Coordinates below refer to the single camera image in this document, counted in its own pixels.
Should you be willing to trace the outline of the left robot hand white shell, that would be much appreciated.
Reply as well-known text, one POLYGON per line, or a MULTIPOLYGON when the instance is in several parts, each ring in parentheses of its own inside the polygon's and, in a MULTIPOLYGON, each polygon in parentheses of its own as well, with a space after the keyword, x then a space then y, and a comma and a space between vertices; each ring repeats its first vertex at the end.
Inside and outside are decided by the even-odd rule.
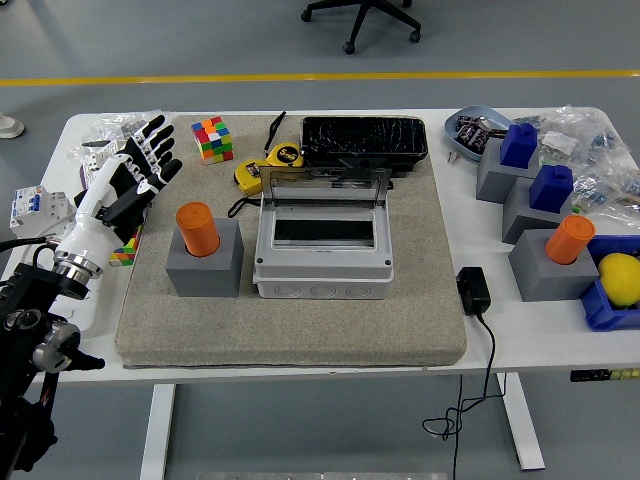
POLYGON ((182 168, 171 153, 173 132, 160 114, 105 161, 80 197, 73 228, 56 248, 56 272, 97 278, 112 252, 128 243, 148 205, 182 168))

